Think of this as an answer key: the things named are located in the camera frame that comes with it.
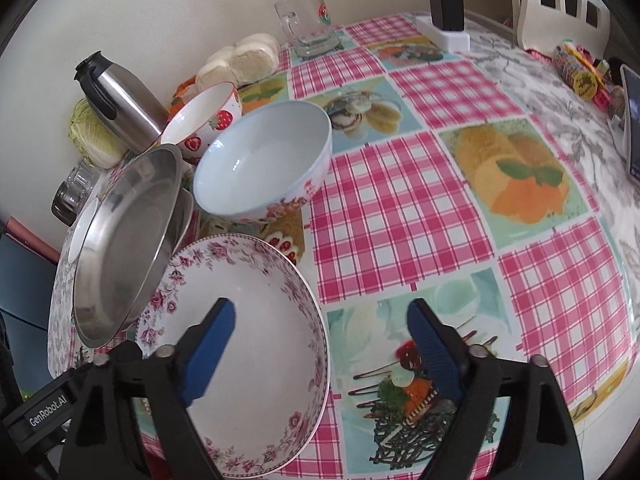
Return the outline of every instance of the mug handle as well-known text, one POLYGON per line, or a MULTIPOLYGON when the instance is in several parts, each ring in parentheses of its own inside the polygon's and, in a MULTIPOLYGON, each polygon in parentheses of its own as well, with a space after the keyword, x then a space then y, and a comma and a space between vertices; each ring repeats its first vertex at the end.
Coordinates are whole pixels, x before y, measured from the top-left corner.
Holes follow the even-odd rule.
POLYGON ((295 12, 290 12, 288 14, 285 14, 284 16, 281 17, 280 21, 283 25, 285 35, 289 37, 289 41, 292 41, 293 43, 299 43, 300 40, 298 39, 296 33, 294 32, 294 29, 291 27, 293 23, 295 24, 299 23, 297 14, 295 12))

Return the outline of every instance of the blue gripper pad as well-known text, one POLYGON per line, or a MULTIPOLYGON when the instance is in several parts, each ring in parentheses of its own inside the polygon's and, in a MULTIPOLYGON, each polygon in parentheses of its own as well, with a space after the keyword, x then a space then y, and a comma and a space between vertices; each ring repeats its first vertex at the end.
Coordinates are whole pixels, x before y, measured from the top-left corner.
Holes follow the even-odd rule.
POLYGON ((204 395, 235 327, 236 308, 225 300, 184 368, 180 398, 185 406, 204 395))
POLYGON ((420 309, 420 301, 424 302, 413 300, 409 304, 406 311, 407 328, 422 358, 422 367, 428 371, 436 390, 459 406, 465 395, 460 385, 460 370, 437 330, 420 309))

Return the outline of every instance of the cabbage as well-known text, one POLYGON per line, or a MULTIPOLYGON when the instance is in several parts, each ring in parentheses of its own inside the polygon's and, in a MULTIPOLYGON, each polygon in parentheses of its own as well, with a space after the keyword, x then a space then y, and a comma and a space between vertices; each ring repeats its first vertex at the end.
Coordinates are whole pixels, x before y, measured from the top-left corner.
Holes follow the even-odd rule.
POLYGON ((78 102, 69 121, 69 139, 82 156, 108 170, 120 162, 127 149, 91 110, 86 99, 78 102))

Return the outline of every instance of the phone screen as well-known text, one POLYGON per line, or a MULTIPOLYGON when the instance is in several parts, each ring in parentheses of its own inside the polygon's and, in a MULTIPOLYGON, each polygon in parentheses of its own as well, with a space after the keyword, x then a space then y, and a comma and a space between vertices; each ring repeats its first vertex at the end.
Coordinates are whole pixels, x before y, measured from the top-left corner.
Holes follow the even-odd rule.
POLYGON ((636 179, 640 180, 640 76, 623 68, 625 73, 625 83, 627 105, 630 119, 629 143, 630 143, 630 172, 636 179))

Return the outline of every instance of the floor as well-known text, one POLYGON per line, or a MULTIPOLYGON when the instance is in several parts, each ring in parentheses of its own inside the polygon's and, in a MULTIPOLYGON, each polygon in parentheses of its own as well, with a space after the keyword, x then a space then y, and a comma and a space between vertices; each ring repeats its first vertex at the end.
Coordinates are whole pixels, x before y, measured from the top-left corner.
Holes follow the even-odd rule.
POLYGON ((594 413, 576 427, 585 480, 597 480, 640 418, 640 364, 594 413))

